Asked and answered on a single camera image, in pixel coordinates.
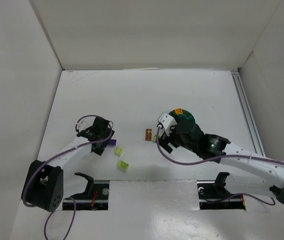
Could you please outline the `dark purple lego brick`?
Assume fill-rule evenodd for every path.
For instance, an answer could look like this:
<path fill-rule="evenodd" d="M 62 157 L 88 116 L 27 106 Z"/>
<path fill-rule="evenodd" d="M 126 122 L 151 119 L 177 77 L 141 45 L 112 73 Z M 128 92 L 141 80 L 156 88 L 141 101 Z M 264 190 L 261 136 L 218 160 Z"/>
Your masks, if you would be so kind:
<path fill-rule="evenodd" d="M 116 146 L 116 143 L 117 143 L 117 140 L 116 140 L 116 139 L 111 139 L 111 140 L 109 141 L 108 145 L 114 147 L 114 146 Z"/>

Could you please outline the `green 2x2 lego brick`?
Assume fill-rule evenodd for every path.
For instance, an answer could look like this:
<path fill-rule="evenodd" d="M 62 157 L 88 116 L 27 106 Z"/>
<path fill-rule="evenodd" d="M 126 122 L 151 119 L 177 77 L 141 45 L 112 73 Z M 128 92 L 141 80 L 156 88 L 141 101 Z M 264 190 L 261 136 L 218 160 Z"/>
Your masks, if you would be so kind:
<path fill-rule="evenodd" d="M 121 148 L 121 147 L 117 147 L 117 148 L 115 149 L 115 154 L 116 154 L 117 156 L 119 156 L 119 157 L 123 154 L 123 152 L 124 152 L 124 149 Z"/>

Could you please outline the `brown 2x4 lego plate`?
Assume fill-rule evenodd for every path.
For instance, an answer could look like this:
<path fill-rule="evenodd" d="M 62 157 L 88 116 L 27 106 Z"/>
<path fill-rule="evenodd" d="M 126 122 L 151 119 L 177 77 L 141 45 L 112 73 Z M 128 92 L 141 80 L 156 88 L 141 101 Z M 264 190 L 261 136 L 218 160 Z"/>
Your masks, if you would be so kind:
<path fill-rule="evenodd" d="M 145 141 L 152 141 L 152 129 L 147 128 L 145 130 Z"/>

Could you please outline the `green 2x4 lego brick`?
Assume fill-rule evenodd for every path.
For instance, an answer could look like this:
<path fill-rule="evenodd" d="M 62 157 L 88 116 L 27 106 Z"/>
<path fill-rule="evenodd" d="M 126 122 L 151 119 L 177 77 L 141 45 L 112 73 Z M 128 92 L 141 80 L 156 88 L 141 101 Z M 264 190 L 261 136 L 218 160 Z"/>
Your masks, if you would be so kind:
<path fill-rule="evenodd" d="M 120 160 L 117 164 L 117 168 L 123 172 L 126 172 L 129 168 L 129 164 Z"/>

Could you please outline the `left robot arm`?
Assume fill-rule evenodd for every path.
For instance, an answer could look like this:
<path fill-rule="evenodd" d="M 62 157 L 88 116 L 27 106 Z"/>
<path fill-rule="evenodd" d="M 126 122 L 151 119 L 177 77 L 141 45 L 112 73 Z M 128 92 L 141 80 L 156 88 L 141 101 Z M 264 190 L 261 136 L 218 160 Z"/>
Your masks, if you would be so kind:
<path fill-rule="evenodd" d="M 113 122 L 95 116 L 93 124 L 76 129 L 74 140 L 46 161 L 34 160 L 28 169 L 21 200 L 28 208 L 54 212 L 64 199 L 89 197 L 94 189 L 93 177 L 71 169 L 84 156 L 102 155 L 115 131 Z"/>

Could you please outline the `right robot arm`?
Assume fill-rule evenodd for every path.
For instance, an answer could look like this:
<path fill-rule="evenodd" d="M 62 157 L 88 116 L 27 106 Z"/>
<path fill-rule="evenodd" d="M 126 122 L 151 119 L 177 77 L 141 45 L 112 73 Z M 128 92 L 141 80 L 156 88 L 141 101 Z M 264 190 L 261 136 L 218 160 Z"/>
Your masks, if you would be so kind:
<path fill-rule="evenodd" d="M 276 202 L 284 205 L 284 162 L 263 157 L 241 148 L 227 138 L 204 133 L 192 120 L 175 120 L 169 117 L 157 123 L 156 145 L 161 155 L 170 162 L 181 166 L 196 166 L 216 163 L 241 169 L 249 176 L 219 172 L 214 180 L 200 184 L 199 198 L 215 209 L 227 201 L 240 196 L 269 197 L 273 206 Z M 168 157 L 173 148 L 182 147 L 200 160 L 180 162 Z"/>

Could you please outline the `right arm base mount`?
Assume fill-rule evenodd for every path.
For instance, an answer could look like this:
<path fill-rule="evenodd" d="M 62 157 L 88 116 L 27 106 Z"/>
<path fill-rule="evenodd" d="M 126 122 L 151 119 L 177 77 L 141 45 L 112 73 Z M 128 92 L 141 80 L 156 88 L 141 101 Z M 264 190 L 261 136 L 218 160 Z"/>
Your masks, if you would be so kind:
<path fill-rule="evenodd" d="M 232 194 L 225 189 L 226 179 L 230 174 L 220 172 L 215 180 L 197 181 L 200 210 L 245 210 L 242 195 L 228 197 Z"/>

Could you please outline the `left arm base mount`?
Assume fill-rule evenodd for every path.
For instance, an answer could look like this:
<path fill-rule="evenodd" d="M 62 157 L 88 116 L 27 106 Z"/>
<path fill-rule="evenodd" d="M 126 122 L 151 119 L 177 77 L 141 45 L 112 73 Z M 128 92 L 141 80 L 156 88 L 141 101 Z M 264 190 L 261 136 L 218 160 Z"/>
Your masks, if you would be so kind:
<path fill-rule="evenodd" d="M 91 176 L 77 172 L 64 180 L 64 211 L 106 211 L 108 210 L 110 181 L 96 180 Z"/>

